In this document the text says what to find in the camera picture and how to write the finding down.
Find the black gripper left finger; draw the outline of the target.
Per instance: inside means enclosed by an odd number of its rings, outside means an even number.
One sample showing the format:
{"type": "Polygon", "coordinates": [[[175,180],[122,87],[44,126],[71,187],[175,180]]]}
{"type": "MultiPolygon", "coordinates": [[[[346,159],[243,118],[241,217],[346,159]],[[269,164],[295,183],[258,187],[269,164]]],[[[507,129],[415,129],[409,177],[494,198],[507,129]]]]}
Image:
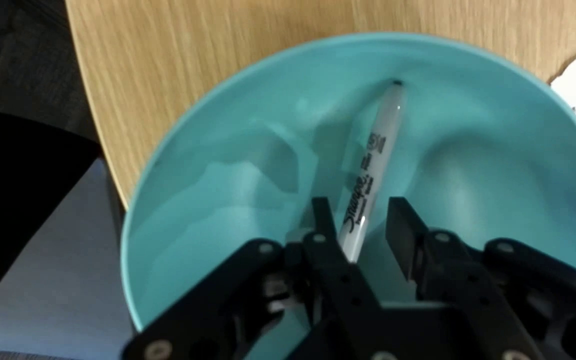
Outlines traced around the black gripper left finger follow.
{"type": "Polygon", "coordinates": [[[340,260],[337,227],[327,198],[310,202],[315,231],[309,235],[309,260],[315,269],[334,267],[340,260]]]}

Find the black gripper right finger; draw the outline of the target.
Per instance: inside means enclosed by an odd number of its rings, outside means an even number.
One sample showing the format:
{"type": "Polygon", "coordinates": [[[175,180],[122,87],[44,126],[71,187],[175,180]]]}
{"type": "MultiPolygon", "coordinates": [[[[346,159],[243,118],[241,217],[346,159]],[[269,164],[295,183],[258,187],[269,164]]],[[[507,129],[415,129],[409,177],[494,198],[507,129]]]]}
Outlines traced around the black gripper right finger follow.
{"type": "Polygon", "coordinates": [[[417,282],[423,271],[420,243],[428,227],[406,198],[390,198],[386,214],[386,243],[406,281],[417,282]]]}

